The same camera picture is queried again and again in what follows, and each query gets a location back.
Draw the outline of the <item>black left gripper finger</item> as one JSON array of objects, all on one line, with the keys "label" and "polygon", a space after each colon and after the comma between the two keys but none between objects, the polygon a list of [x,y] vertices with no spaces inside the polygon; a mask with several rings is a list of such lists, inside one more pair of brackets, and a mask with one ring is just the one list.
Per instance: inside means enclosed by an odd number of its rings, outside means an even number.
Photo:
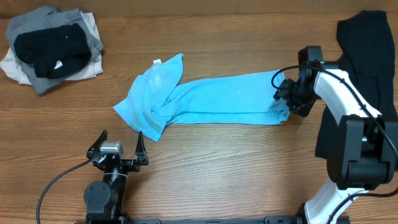
[{"label": "black left gripper finger", "polygon": [[144,145],[144,135],[143,132],[139,132],[139,137],[137,139],[137,145],[136,145],[136,164],[139,166],[148,166],[149,165],[149,158],[146,152],[146,148]]},{"label": "black left gripper finger", "polygon": [[99,138],[87,150],[86,157],[92,158],[96,152],[99,152],[102,143],[107,140],[107,137],[108,132],[104,129]]}]

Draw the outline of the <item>light blue t-shirt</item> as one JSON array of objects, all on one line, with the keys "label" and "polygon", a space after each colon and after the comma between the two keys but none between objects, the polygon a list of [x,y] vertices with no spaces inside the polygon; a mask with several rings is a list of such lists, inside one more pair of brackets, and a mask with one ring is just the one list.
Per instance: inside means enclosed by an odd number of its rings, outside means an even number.
[{"label": "light blue t-shirt", "polygon": [[283,73],[260,72],[180,83],[183,54],[154,61],[137,76],[127,97],[114,110],[133,130],[158,141],[172,123],[279,125],[290,115],[284,100],[275,100],[274,85]]}]

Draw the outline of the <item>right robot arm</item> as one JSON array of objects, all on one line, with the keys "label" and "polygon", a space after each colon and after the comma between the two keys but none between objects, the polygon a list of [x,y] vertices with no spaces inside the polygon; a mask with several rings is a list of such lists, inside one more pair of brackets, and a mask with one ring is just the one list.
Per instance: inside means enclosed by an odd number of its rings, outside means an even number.
[{"label": "right robot arm", "polygon": [[326,155],[329,178],[296,215],[265,217],[264,221],[349,223],[342,213],[357,198],[397,195],[397,190],[375,192],[391,181],[396,169],[397,144],[390,135],[397,130],[397,122],[385,120],[336,62],[325,61],[321,47],[300,50],[296,68],[298,80],[285,79],[276,87],[274,99],[285,100],[289,111],[301,117],[308,116],[317,100],[326,103],[337,125]]}]

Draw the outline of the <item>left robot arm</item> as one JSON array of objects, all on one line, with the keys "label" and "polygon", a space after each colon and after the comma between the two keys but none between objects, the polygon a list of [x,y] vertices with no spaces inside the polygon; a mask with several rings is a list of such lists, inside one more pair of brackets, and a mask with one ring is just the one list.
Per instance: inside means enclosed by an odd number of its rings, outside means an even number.
[{"label": "left robot arm", "polygon": [[143,133],[139,133],[135,159],[123,158],[119,141],[108,141],[104,130],[86,156],[93,166],[103,171],[103,179],[91,183],[83,195],[86,203],[86,223],[132,223],[130,216],[122,212],[128,173],[139,172],[149,164]]}]

